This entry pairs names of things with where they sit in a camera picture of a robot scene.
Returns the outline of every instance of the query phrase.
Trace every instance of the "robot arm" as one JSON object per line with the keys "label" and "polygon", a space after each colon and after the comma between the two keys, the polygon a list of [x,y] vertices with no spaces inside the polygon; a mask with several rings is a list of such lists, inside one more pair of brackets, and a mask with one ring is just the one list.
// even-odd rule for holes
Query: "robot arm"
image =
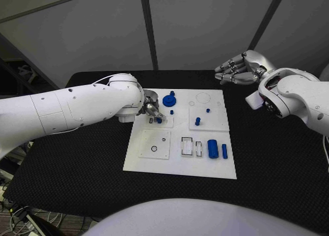
{"label": "robot arm", "polygon": [[158,111],[158,95],[143,90],[132,75],[119,74],[109,84],[91,84],[0,100],[0,159],[24,142],[103,121],[120,122]]}
{"label": "robot arm", "polygon": [[298,116],[307,127],[329,137],[329,82],[301,70],[275,69],[251,50],[219,65],[215,72],[221,84],[258,83],[258,90],[245,98],[254,110],[264,106],[280,118]]}

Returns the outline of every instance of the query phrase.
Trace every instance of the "table surface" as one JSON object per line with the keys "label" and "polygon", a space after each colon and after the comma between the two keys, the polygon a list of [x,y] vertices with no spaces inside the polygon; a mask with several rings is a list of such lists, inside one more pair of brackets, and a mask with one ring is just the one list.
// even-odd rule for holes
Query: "table surface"
{"label": "table surface", "polygon": [[[67,87],[114,73],[76,73]],[[251,110],[244,98],[257,85],[221,86],[209,70],[127,73],[143,88],[222,89],[237,180],[123,172],[132,123],[112,118],[35,140],[5,198],[93,217],[150,200],[196,198],[252,208],[329,233],[329,175],[320,134],[297,117],[280,119],[264,109]]]}

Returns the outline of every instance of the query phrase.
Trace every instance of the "small blue part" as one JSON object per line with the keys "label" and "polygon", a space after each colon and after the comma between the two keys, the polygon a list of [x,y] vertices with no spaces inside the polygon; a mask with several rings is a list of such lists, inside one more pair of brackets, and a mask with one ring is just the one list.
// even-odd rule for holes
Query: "small blue part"
{"label": "small blue part", "polygon": [[211,159],[218,158],[217,141],[214,139],[208,140],[208,157]]}
{"label": "small blue part", "polygon": [[162,98],[162,104],[165,107],[172,107],[176,103],[176,98],[175,96],[172,95],[166,95],[163,98]]}
{"label": "small blue part", "polygon": [[201,118],[196,117],[196,118],[195,118],[195,123],[194,123],[194,124],[198,126],[198,125],[199,125],[199,122],[201,122]]}
{"label": "small blue part", "polygon": [[227,144],[222,144],[222,159],[228,158]]}

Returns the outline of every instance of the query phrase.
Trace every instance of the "circular hole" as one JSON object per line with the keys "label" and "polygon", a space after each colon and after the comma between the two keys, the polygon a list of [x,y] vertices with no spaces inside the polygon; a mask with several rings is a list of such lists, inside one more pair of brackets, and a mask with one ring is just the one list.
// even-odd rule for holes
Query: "circular hole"
{"label": "circular hole", "polygon": [[317,120],[321,120],[323,116],[324,116],[323,113],[319,113]]}

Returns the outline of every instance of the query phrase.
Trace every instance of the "white board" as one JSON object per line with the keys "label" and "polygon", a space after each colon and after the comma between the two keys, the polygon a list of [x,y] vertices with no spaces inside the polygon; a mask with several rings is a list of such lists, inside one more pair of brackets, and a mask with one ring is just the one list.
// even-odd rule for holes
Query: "white board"
{"label": "white board", "polygon": [[[227,117],[222,91],[150,88],[149,90],[155,91],[158,94],[159,111],[168,117],[168,121],[163,121],[162,125],[158,123],[149,124],[150,116],[140,115],[136,117],[123,171],[237,179],[228,120],[219,120],[217,118],[218,116],[214,116],[214,118],[208,120],[208,115],[215,115],[218,112],[225,114],[222,118]],[[172,90],[175,92],[176,104],[172,107],[165,107],[162,105],[162,97],[166,96]],[[202,122],[204,124],[208,124],[206,128],[202,128],[201,122],[199,130],[189,129],[189,119],[192,119],[191,116],[194,116],[189,112],[189,108],[192,108],[194,112],[199,110],[199,115],[204,117]],[[206,112],[206,108],[211,109],[211,113],[205,115],[204,112]],[[149,132],[149,130],[152,132],[150,142],[145,140],[143,136],[143,131]],[[162,141],[165,131],[169,132],[169,140]],[[192,138],[192,157],[183,157],[181,155],[182,137]],[[209,139],[217,140],[219,154],[217,159],[208,158],[206,141]],[[201,142],[201,157],[196,157],[195,142]],[[222,158],[222,144],[227,144],[227,159]],[[162,150],[162,145],[166,145],[168,150]],[[160,147],[162,151],[158,149],[153,152],[150,150],[152,146]],[[146,151],[150,157],[139,157],[140,151]]]}

